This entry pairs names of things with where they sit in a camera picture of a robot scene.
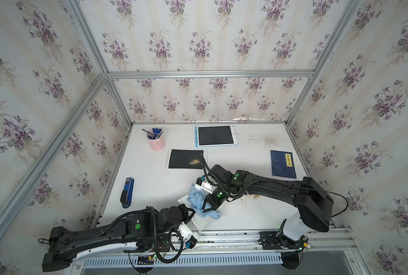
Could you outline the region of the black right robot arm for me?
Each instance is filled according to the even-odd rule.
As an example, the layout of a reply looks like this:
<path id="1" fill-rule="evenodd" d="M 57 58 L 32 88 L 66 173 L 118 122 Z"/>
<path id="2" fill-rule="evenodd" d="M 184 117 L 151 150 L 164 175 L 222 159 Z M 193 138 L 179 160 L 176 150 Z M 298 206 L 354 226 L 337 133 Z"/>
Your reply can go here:
<path id="1" fill-rule="evenodd" d="M 283 220 L 278 231 L 262 232 L 259 243 L 264 249 L 295 249 L 302 251 L 308 245 L 306 233 L 326 233 L 330 229 L 334 192 L 324 190 L 313 178 L 284 181 L 237 170 L 231 173 L 214 166 L 205 173 L 205 179 L 214 186 L 199 209 L 204 213 L 217 210 L 224 202 L 232 202 L 245 195 L 258 195 L 285 202 L 297 208 L 297 213 Z"/>

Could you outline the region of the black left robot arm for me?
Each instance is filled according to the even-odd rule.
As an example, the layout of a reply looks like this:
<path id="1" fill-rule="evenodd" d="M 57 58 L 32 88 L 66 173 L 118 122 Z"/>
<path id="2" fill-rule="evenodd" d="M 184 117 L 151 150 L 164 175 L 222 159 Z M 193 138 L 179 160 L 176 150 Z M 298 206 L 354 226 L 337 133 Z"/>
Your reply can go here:
<path id="1" fill-rule="evenodd" d="M 54 227 L 47 239 L 39 242 L 48 245 L 41 265 L 43 272 L 54 272 L 68 268 L 76 256 L 82 252 L 91 252 L 113 244 L 136 245 L 136 252 L 154 250 L 155 255 L 163 263 L 169 264 L 177 260 L 185 248 L 185 233 L 180 232 L 180 226 L 186 225 L 195 215 L 195 211 L 184 204 L 164 208 L 160 211 L 153 207 L 131 211 L 120 215 L 110 224 L 98 228 L 70 231 L 62 226 Z M 180 248 L 177 254 L 166 259 L 161 253 L 169 251 L 171 235 L 180 238 Z"/>

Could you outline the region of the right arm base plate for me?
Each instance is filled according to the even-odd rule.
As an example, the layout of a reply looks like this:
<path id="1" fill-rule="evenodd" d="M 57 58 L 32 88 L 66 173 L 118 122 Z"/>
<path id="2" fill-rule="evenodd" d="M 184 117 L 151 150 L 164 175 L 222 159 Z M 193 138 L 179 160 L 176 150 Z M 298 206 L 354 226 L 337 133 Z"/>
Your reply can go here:
<path id="1" fill-rule="evenodd" d="M 276 249 L 302 249 L 307 246 L 308 237 L 301 236 L 298 240 L 294 241 L 283 235 L 279 231 L 261 231 L 258 244 L 262 246 L 263 250 L 276 250 Z"/>

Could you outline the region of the light blue microfiber cloth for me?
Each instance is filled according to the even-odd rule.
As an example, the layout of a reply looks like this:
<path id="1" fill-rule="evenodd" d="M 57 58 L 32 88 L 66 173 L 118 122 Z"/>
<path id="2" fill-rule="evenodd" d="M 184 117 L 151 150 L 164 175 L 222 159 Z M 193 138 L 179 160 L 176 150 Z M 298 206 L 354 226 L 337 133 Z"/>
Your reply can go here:
<path id="1" fill-rule="evenodd" d="M 210 204 L 205 202 L 204 193 L 202 190 L 196 188 L 196 184 L 191 185 L 187 201 L 199 217 L 210 217 L 214 220 L 219 220 L 221 218 L 221 213 L 213 210 Z"/>

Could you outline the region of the blue framed drawing tablet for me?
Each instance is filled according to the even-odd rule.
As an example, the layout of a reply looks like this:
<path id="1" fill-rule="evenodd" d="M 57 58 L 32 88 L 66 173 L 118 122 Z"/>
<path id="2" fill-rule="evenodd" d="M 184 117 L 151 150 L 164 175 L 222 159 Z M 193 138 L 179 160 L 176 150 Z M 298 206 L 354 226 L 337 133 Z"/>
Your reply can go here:
<path id="1" fill-rule="evenodd" d="M 234 125 L 195 127 L 196 147 L 237 146 L 238 139 Z"/>

